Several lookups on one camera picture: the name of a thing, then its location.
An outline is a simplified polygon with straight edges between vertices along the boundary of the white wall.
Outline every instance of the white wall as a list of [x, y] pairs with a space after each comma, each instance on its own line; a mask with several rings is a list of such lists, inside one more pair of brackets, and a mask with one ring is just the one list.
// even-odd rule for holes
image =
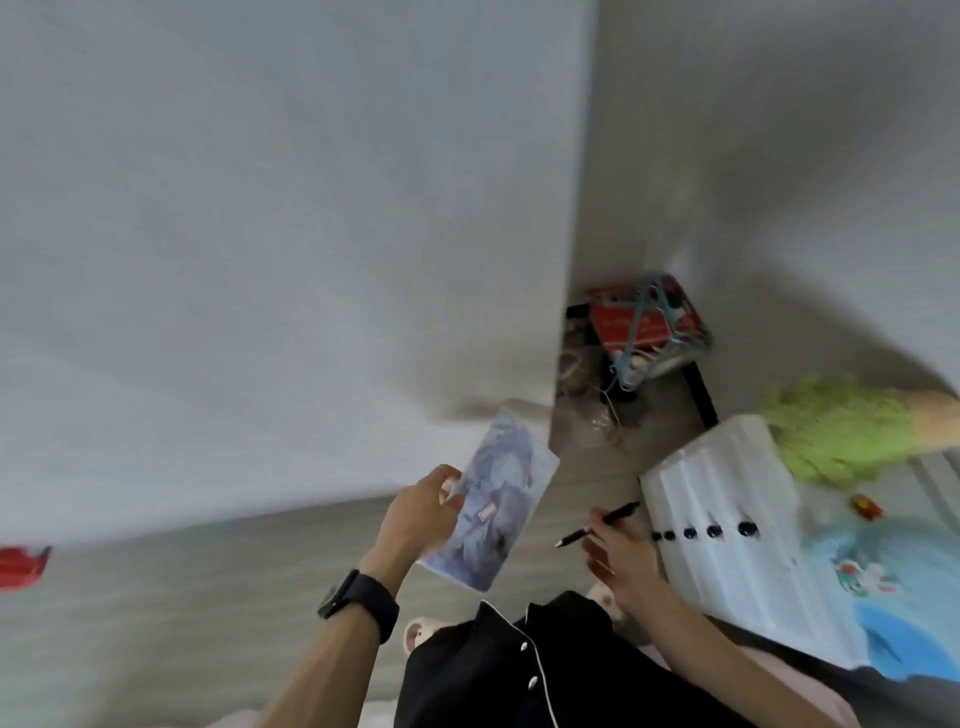
[[392, 491], [551, 405], [587, 0], [0, 9], [0, 541]]
[[[574, 281], [678, 273], [721, 417], [808, 372], [960, 390], [960, 5], [624, 0], [598, 28]], [[876, 682], [960, 716], [956, 685]]]

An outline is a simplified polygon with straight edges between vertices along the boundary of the black watch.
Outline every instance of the black watch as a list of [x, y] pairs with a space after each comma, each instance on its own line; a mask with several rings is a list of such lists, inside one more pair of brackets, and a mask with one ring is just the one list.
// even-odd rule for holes
[[330, 619], [351, 602], [361, 605], [370, 612], [380, 627], [380, 644], [390, 639], [396, 626], [396, 618], [400, 614], [394, 596], [383, 584], [365, 573], [354, 569], [340, 588], [327, 595], [324, 603], [317, 610], [317, 614], [324, 619]]

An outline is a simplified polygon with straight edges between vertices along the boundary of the black shirt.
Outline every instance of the black shirt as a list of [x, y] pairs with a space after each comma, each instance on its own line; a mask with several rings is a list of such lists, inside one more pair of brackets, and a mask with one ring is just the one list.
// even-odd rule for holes
[[511, 624], [489, 602], [439, 630], [407, 662], [396, 728], [749, 726], [709, 693], [613, 633], [607, 613], [566, 592]]

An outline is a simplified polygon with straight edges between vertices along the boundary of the green plush toy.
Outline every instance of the green plush toy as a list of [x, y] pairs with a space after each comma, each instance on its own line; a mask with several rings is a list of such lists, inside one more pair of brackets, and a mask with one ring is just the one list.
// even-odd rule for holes
[[910, 455], [960, 444], [960, 401], [941, 392], [860, 387], [851, 377], [802, 379], [760, 412], [794, 477], [847, 487]]

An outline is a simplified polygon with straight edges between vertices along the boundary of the green fluffy object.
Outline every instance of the green fluffy object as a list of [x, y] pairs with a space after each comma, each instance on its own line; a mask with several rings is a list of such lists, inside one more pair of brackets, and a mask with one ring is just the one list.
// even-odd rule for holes
[[806, 377], [793, 389], [771, 392], [760, 414], [795, 478], [837, 488], [876, 479], [881, 466], [904, 460], [914, 446], [903, 400], [852, 378]]

